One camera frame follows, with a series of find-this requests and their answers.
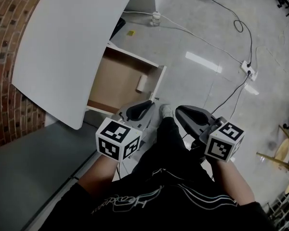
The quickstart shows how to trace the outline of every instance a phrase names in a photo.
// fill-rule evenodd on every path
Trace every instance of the sneaker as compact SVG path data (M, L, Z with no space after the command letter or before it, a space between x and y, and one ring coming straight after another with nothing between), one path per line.
M173 110L170 108L169 104L163 104L159 108L159 113L162 119L166 117L173 117Z

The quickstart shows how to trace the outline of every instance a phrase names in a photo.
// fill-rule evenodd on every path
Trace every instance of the power strip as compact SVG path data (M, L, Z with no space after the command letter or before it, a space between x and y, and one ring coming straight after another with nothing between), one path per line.
M245 74L248 75L248 71L250 71L250 79L252 81L255 81L257 78L258 73L255 73L255 70L252 69L252 67L247 67L247 62L244 61L241 65L242 70L244 71Z

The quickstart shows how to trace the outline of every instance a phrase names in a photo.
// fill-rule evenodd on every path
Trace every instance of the white cabinet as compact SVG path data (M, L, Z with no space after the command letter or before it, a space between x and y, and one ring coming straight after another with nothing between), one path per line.
M106 47L128 1L40 0L21 40L12 84L74 129L86 107L107 113L153 99L165 68ZM148 80L138 93L143 73Z

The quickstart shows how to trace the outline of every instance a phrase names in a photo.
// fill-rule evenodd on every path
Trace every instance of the gray floor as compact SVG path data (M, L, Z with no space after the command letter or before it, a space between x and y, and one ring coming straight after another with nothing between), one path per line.
M288 184L289 173L261 160L256 152L274 155L283 137L278 124L289 122L289 17L276 0L216 0L233 9L250 28L253 39L252 67L259 69L240 96L232 120L246 131L235 164L252 187L257 201L272 201ZM208 42L229 51L240 61L249 58L250 37L233 27L232 13L211 0L164 0L160 13ZM126 25L112 42L118 47L168 67L158 97L175 108L195 105L213 111L242 83L246 75L226 53L162 19L150 26L151 16L125 14ZM134 36L127 36L134 30ZM198 55L219 66L208 69L185 57ZM215 116L229 119L237 92Z

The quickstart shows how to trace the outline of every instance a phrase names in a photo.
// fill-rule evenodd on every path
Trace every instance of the forearm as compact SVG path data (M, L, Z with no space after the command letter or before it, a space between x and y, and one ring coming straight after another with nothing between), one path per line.
M210 160L214 181L221 185L226 193L235 199L239 205L255 202L254 194L241 176L232 161L228 163Z
M97 199L109 189L115 175L118 162L101 155L91 168L79 179L82 186L94 199Z

